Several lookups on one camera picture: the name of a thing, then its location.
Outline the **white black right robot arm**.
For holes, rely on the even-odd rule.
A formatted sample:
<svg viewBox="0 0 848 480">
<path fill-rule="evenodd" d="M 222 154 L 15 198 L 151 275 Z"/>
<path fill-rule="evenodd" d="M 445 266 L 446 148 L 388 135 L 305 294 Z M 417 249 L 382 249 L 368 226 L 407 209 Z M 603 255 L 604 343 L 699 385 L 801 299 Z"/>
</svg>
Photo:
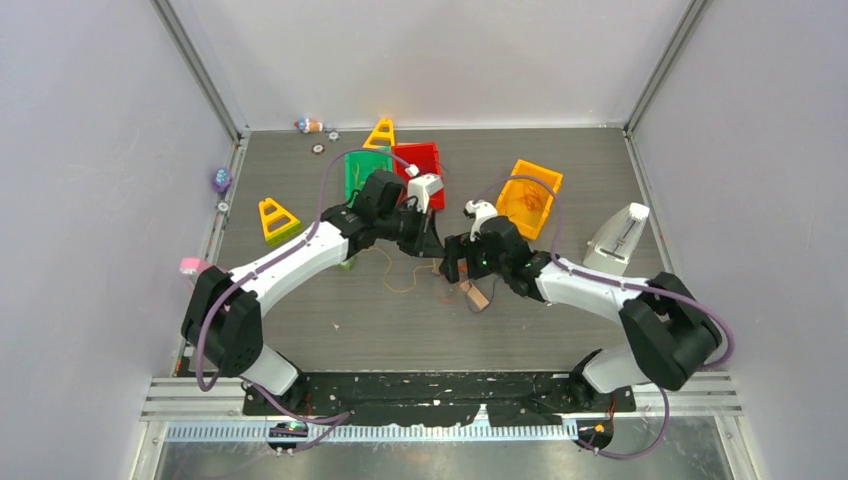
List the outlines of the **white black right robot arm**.
<svg viewBox="0 0 848 480">
<path fill-rule="evenodd" d="M 619 325 L 625 343 L 590 353 L 570 374 L 572 400 L 584 410 L 598 409 L 623 387 L 653 383 L 678 391 L 696 371 L 720 365 L 734 349 L 723 321 L 676 275 L 630 278 L 582 268 L 532 248 L 504 216 L 446 237 L 440 271 L 451 283 L 462 272 L 471 279 L 496 275 L 521 297 L 572 306 Z"/>
</svg>

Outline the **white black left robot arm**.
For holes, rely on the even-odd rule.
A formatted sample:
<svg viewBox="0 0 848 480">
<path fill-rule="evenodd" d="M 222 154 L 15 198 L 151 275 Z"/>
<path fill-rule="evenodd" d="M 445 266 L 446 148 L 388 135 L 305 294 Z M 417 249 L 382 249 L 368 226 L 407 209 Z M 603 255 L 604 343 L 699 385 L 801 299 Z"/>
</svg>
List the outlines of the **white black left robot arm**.
<svg viewBox="0 0 848 480">
<path fill-rule="evenodd" d="M 442 188 L 436 174 L 404 181 L 378 170 L 351 204 L 326 209 L 308 231 L 264 257 L 230 272 L 202 267 L 181 325 L 183 338 L 222 376 L 258 384 L 280 412 L 298 412 L 307 398 L 297 380 L 301 372 L 264 342 L 263 317 L 301 284 L 378 239 L 396 243 L 411 257 L 443 257 L 430 207 L 431 196 Z"/>
</svg>

